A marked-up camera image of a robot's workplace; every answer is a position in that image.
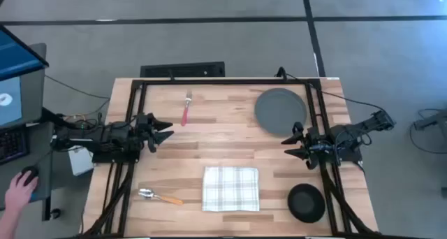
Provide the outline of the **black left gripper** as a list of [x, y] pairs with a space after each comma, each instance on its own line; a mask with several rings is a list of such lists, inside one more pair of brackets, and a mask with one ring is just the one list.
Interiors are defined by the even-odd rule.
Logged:
[[147, 143], [147, 148], [151, 153], [155, 153], [156, 144], [160, 145], [163, 141], [171, 137], [174, 131], [154, 132], [154, 130], [162, 131], [172, 125], [173, 123], [171, 122], [158, 120], [152, 113], [146, 115], [141, 113], [136, 116], [135, 134], [141, 143]]

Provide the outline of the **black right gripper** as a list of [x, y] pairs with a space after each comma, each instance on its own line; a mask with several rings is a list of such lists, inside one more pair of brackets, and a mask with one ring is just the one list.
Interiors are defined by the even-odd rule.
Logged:
[[286, 154], [297, 157], [305, 161], [309, 170], [315, 169], [319, 164], [320, 157], [329, 153], [330, 143], [322, 136], [317, 127], [308, 128], [306, 134], [303, 134], [304, 128], [300, 122], [293, 125], [293, 136], [282, 141], [282, 145], [294, 145], [298, 141], [301, 146], [295, 149], [285, 150]]

